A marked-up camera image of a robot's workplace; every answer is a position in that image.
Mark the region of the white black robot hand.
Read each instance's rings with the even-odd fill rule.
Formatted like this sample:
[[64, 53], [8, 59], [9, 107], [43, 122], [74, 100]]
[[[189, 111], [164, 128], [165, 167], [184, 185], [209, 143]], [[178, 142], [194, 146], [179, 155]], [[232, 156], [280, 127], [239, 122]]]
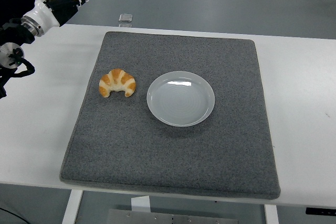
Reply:
[[37, 34], [41, 36], [52, 27], [64, 25], [88, 1], [35, 0], [34, 8], [23, 16], [23, 21], [32, 24], [37, 29]]

